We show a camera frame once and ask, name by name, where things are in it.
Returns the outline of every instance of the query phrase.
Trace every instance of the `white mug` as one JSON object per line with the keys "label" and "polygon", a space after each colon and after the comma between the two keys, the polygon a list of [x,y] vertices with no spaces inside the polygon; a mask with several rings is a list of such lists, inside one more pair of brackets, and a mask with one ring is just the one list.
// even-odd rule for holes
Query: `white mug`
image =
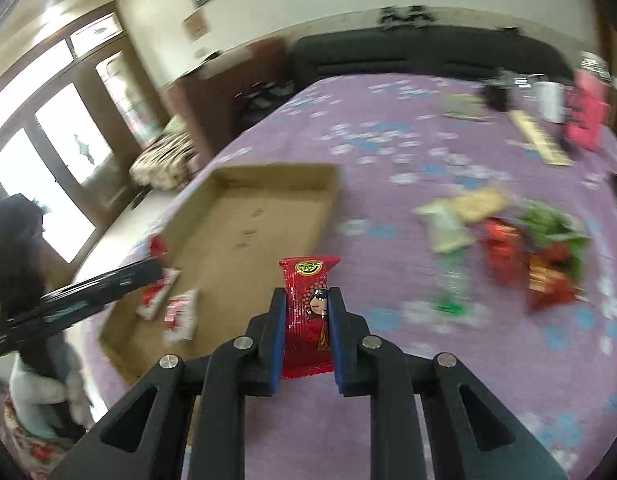
{"label": "white mug", "polygon": [[553,81],[538,81],[533,85],[540,113],[550,123],[564,122],[564,85]]}

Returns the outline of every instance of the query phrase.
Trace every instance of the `yellow ruler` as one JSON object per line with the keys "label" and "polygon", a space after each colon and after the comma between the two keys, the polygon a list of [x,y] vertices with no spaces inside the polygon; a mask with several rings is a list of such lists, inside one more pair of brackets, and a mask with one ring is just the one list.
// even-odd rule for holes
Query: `yellow ruler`
{"label": "yellow ruler", "polygon": [[535,146],[544,162],[552,166],[572,166],[573,161],[545,132],[533,118],[523,110],[511,110],[509,117],[513,124]]}

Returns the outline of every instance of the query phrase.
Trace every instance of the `metal pin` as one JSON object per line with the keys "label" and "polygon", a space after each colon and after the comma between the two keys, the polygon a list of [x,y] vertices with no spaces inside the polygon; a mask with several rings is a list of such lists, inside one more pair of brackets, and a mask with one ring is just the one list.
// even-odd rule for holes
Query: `metal pin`
{"label": "metal pin", "polygon": [[159,360],[159,365],[162,368],[175,368],[179,361],[180,360],[176,355],[169,354],[165,355],[164,357],[162,357],[162,359]]}
{"label": "metal pin", "polygon": [[438,355],[437,363],[444,368],[453,368],[458,363],[458,359],[455,355],[444,352]]}
{"label": "metal pin", "polygon": [[375,350],[382,346],[382,339],[377,337],[376,335],[367,335],[362,338],[362,346],[364,348],[369,348],[371,350]]}
{"label": "metal pin", "polygon": [[253,346],[253,340],[248,335],[241,335],[233,341],[233,346],[238,350],[248,350]]}

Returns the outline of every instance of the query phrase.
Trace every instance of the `brown cardboard tray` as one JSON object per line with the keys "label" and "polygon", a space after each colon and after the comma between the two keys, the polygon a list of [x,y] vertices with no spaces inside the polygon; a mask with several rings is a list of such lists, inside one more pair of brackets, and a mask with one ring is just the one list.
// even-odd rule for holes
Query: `brown cardboard tray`
{"label": "brown cardboard tray", "polygon": [[165,354],[212,353],[268,311],[284,285],[281,258],[313,254],[339,192],[332,164],[225,166],[213,171],[164,226],[170,265],[181,274],[170,296],[198,289],[194,339],[162,341],[162,306],[152,321],[135,309],[142,290],[112,308],[100,344],[128,384]]}

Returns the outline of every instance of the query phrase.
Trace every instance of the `floral tablecloth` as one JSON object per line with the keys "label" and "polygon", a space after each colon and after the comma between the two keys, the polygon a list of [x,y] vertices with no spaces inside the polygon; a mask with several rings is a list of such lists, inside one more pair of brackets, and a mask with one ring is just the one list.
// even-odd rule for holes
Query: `floral tablecloth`
{"label": "floral tablecloth", "polygon": [[[547,166],[506,114],[486,123],[443,115],[441,94],[478,88],[399,74],[319,81],[220,153],[162,221],[221,164],[341,165],[343,193],[321,253],[342,258],[329,281],[348,309],[404,351],[456,354],[581,480],[617,436],[617,201],[608,183],[617,140],[606,130],[598,153],[580,153],[571,168]],[[431,309],[439,268],[412,209],[493,180],[584,222],[592,240],[584,301],[529,315],[525,290],[495,285],[476,244],[467,251],[468,314]],[[128,261],[145,251],[140,244]],[[95,341],[105,317],[83,322],[82,355],[110,406],[127,386]],[[246,426],[249,480],[369,476],[368,400],[340,397],[331,374],[249,399]]]}

